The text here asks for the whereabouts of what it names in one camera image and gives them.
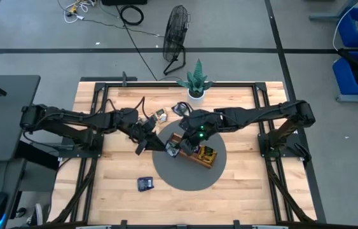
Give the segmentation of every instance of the wooden tabletop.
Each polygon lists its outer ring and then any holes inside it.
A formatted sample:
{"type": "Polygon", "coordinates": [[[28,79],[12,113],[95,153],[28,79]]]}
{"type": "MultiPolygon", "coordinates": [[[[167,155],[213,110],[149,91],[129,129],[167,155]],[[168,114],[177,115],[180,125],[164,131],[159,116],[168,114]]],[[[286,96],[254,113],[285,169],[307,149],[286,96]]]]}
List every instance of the wooden tabletop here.
{"type": "MultiPolygon", "coordinates": [[[[74,111],[89,113],[94,85],[95,82],[79,84],[74,111]]],[[[270,104],[286,101],[282,82],[266,82],[266,85],[270,104]]],[[[159,132],[170,122],[180,119],[171,107],[179,101],[186,101],[187,90],[181,87],[112,87],[108,92],[108,98],[112,99],[117,109],[132,108],[143,96],[146,97],[145,112],[148,115],[160,108],[167,111],[168,121],[155,128],[159,132]]],[[[193,106],[208,111],[225,107],[255,108],[251,88],[212,87],[203,103],[193,106]]],[[[279,127],[283,122],[275,120],[275,126],[279,127]]],[[[259,153],[258,133],[258,124],[254,123],[238,132],[221,134],[227,150],[225,170],[216,183],[201,191],[182,191],[169,186],[156,172],[151,152],[137,156],[134,153],[137,146],[127,135],[119,131],[106,135],[103,155],[95,174],[89,223],[118,225],[122,219],[128,220],[129,225],[230,225],[234,219],[245,225],[274,223],[265,161],[259,153]],[[143,176],[152,176],[155,188],[138,192],[137,178],[143,176]]],[[[302,162],[297,158],[283,158],[282,162],[290,194],[306,214],[315,219],[302,162]]],[[[72,159],[59,171],[49,220],[59,215],[74,194],[79,163],[79,158],[72,159]]],[[[79,205],[80,219],[84,197],[85,194],[79,205]]],[[[278,198],[282,219],[286,219],[279,192],[278,198]]]]}

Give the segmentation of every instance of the succulent plant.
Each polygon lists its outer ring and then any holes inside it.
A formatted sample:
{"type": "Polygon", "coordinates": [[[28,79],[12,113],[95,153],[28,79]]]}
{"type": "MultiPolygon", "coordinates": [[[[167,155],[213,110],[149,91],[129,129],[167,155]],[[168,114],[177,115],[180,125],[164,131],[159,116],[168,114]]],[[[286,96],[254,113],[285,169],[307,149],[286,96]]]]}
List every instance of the succulent plant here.
{"type": "Polygon", "coordinates": [[[197,60],[196,68],[194,73],[187,72],[187,81],[179,80],[177,83],[185,88],[189,89],[189,93],[194,98],[203,96],[204,91],[209,89],[213,81],[205,82],[207,76],[203,75],[203,66],[200,59],[197,60]]]}

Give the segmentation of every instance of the gray floor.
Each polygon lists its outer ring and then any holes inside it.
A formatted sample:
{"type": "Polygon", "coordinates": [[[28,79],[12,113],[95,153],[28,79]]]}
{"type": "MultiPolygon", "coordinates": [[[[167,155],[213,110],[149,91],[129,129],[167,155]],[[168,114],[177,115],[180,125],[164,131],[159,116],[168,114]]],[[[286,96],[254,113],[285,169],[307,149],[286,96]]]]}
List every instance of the gray floor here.
{"type": "MultiPolygon", "coordinates": [[[[60,0],[63,6],[71,0],[60,0]]],[[[344,0],[272,0],[284,48],[332,48],[335,22],[311,22],[309,13],[336,11],[344,0]]],[[[185,46],[191,48],[275,48],[263,0],[149,0],[140,6],[143,23],[133,29],[164,33],[170,10],[187,7],[191,25],[185,46]]],[[[116,13],[114,8],[104,7],[116,13]]],[[[87,19],[121,25],[99,8],[87,19]]],[[[163,46],[162,38],[132,33],[140,48],[163,46]]],[[[337,37],[337,46],[341,46],[337,37]]],[[[126,31],[91,22],[66,24],[56,0],[2,0],[0,48],[133,48],[126,31]]],[[[166,66],[160,53],[143,53],[157,78],[166,66]]],[[[328,223],[358,225],[358,104],[339,104],[331,69],[337,55],[287,54],[296,96],[313,107],[317,123],[307,132],[322,204],[328,223]]],[[[283,81],[277,54],[188,53],[188,65],[174,76],[185,77],[201,59],[212,80],[283,81]]],[[[120,76],[125,71],[139,80],[153,80],[137,53],[0,54],[0,74],[38,74],[42,77],[35,103],[71,109],[78,81],[87,76],[120,76]]],[[[37,133],[35,140],[59,138],[37,133]]],[[[53,174],[46,178],[53,179],[53,174]]],[[[48,203],[49,195],[25,193],[22,205],[48,203]]],[[[24,219],[11,222],[19,225],[24,219]]]]}

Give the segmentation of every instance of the electric fan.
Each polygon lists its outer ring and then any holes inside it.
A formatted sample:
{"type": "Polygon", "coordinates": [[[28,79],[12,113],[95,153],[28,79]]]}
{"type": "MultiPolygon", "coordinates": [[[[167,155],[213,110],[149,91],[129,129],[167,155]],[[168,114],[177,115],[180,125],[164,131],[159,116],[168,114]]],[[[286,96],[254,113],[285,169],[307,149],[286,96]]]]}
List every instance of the electric fan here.
{"type": "Polygon", "coordinates": [[[186,49],[183,46],[184,38],[188,28],[188,14],[183,6],[176,6],[170,14],[169,21],[166,26],[165,40],[163,42],[163,58],[170,64],[163,71],[168,75],[172,71],[176,71],[186,65],[186,49]],[[175,69],[169,70],[169,67],[178,61],[179,54],[183,51],[183,64],[175,69]]]}

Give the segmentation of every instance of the gray circular mat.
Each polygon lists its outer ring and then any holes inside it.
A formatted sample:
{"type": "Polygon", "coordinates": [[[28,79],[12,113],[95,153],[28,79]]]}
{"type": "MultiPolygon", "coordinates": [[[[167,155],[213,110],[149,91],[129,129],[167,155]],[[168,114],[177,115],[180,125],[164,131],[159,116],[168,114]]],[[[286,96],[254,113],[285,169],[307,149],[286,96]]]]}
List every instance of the gray circular mat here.
{"type": "MultiPolygon", "coordinates": [[[[179,122],[174,121],[163,128],[158,135],[162,142],[167,142],[172,133],[184,134],[184,130],[179,127],[179,122]]],[[[165,152],[154,151],[152,159],[159,176],[172,187],[184,191],[203,190],[213,185],[225,168],[227,161],[225,144],[219,134],[214,134],[208,141],[203,141],[201,144],[217,151],[217,157],[211,169],[181,155],[172,158],[165,152]]]]}

